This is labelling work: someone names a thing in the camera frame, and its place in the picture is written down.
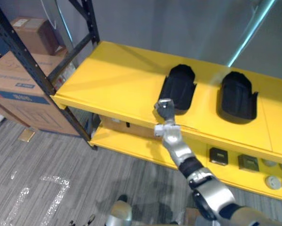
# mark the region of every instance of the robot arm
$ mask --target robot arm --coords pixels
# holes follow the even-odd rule
[[[236,204],[231,191],[208,168],[203,167],[183,141],[180,126],[175,124],[171,99],[160,99],[154,107],[165,120],[164,124],[155,126],[155,135],[163,138],[163,146],[186,177],[203,217],[217,220],[222,226],[282,226],[256,210]]]

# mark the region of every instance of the gray floor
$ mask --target gray floor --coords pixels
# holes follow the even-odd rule
[[[104,225],[122,193],[133,204],[134,224],[168,223],[180,218],[185,207],[193,207],[177,171],[103,148],[93,151],[81,138],[37,132],[30,143],[21,142],[17,137],[22,130],[10,121],[0,128],[0,225],[9,220],[13,226],[65,226],[73,219],[81,226],[91,214],[96,214],[94,225]],[[44,175],[70,181],[48,224],[43,218],[61,186],[41,180]],[[30,192],[17,200],[25,187]],[[282,222],[282,201],[231,190],[240,204]]]

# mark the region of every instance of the lower shelf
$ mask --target lower shelf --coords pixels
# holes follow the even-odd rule
[[[239,169],[238,166],[238,155],[240,153],[227,150],[229,164],[221,166],[209,162],[209,149],[211,146],[192,139],[185,139],[185,142],[195,152],[196,157],[202,164],[208,167],[224,183],[282,200],[282,188],[272,190],[265,184],[265,178],[270,175],[277,176],[282,182],[282,170],[278,165],[267,167],[259,159],[259,172],[244,171]],[[162,146],[160,140],[121,133],[100,125],[89,143],[90,145],[108,148],[177,170],[176,165],[172,161],[168,151]]]

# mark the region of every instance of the shelf board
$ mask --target shelf board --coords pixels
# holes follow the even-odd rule
[[[211,148],[210,145],[189,138],[184,138],[184,140],[195,152],[196,157],[202,164],[208,167],[224,183],[282,200],[282,188],[272,190],[264,182],[265,178],[270,175],[275,175],[282,181],[282,170],[278,165],[267,167],[259,159],[260,172],[244,171],[238,167],[237,157],[240,153],[236,152],[228,153],[228,165],[217,165],[209,162],[208,150]],[[117,132],[100,125],[89,143],[177,170],[168,151],[162,146],[161,141],[157,139]]]
[[[277,95],[282,80],[258,73],[103,41],[52,98],[61,108],[72,106],[153,129],[162,122],[153,105],[165,76],[178,64],[192,67],[197,84],[190,109],[176,116],[184,136],[282,163],[282,94]],[[258,91],[258,116],[250,123],[234,124],[217,115],[217,93],[230,71],[245,74]]]

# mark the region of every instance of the small black box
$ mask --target small black box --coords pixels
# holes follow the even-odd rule
[[[211,148],[210,149],[210,162],[216,163],[222,166],[228,164],[228,157],[227,151],[218,149],[218,148]]]
[[[238,163],[239,169],[259,172],[258,159],[256,157],[242,154],[238,156]]]

